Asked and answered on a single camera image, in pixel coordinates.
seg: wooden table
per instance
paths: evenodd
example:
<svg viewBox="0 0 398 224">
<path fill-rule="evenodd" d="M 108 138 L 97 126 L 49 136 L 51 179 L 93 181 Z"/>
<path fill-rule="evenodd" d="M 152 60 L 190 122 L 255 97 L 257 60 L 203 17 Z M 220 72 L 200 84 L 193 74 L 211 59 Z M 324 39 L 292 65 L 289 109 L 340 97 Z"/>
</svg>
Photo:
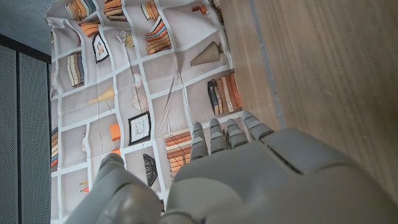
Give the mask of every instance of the wooden table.
<svg viewBox="0 0 398 224">
<path fill-rule="evenodd" d="M 350 155 L 398 202 L 398 3 L 221 7 L 244 109 Z"/>
</svg>

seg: perforated metal panel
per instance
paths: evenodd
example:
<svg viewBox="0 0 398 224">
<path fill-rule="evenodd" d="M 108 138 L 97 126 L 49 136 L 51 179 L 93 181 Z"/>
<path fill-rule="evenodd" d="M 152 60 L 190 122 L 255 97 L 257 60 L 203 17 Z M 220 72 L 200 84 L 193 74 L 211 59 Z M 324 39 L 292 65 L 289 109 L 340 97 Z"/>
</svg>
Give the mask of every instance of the perforated metal panel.
<svg viewBox="0 0 398 224">
<path fill-rule="evenodd" d="M 16 52 L 0 46 L 0 223 L 18 223 Z"/>
<path fill-rule="evenodd" d="M 45 62 L 19 54 L 22 223 L 50 223 L 50 134 Z"/>
</svg>

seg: gray wall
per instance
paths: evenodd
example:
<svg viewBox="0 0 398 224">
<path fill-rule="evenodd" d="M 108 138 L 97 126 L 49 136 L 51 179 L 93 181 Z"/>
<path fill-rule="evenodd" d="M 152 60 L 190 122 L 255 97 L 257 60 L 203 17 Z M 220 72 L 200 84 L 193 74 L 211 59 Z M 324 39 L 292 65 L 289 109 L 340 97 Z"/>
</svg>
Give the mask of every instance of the gray wall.
<svg viewBox="0 0 398 224">
<path fill-rule="evenodd" d="M 57 0 L 0 1 L 0 34 L 51 55 L 51 28 L 44 14 Z"/>
</svg>

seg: bookshelf print fabric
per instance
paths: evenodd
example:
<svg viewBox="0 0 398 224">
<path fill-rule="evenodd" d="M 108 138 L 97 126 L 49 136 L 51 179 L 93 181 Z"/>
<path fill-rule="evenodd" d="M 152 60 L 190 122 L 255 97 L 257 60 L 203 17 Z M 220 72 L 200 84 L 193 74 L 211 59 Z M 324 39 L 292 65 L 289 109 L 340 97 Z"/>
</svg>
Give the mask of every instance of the bookshelf print fabric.
<svg viewBox="0 0 398 224">
<path fill-rule="evenodd" d="M 58 0 L 47 11 L 53 223 L 68 218 L 112 152 L 167 203 L 189 163 L 193 123 L 206 128 L 211 118 L 240 116 L 221 7 L 217 0 Z"/>
</svg>

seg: framed picture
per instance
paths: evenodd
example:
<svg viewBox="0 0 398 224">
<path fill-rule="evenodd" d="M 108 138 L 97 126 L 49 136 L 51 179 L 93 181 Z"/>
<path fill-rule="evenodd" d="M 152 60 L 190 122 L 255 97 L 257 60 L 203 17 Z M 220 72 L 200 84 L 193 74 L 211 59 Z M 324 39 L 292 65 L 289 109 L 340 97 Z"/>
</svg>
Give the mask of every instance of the framed picture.
<svg viewBox="0 0 398 224">
<path fill-rule="evenodd" d="M 109 57 L 108 50 L 100 34 L 95 34 L 93 39 L 93 50 L 95 53 L 96 63 L 105 60 Z"/>
<path fill-rule="evenodd" d="M 130 141 L 129 146 L 150 138 L 149 112 L 142 113 L 129 119 Z"/>
</svg>

